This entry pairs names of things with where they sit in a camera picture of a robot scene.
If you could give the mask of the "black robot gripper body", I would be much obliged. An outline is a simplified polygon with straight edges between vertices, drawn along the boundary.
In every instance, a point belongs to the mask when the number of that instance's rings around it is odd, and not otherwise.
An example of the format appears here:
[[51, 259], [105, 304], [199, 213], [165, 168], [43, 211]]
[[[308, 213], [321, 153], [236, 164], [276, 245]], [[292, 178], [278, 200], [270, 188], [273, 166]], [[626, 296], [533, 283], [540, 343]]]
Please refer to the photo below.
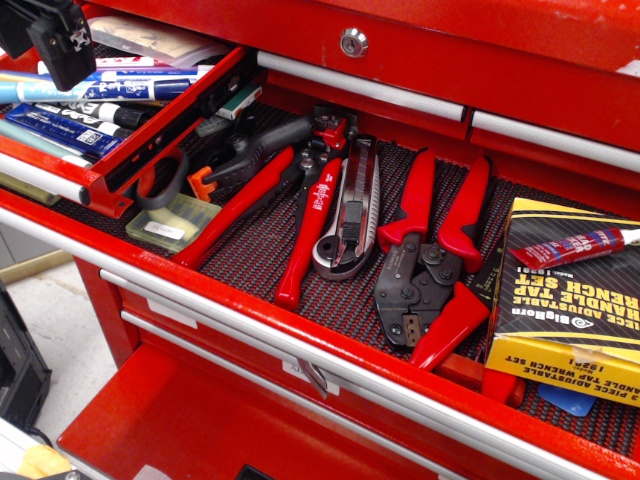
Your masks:
[[73, 1], [1, 3], [1, 49], [16, 59], [31, 48], [61, 91], [71, 90], [96, 71], [88, 21]]

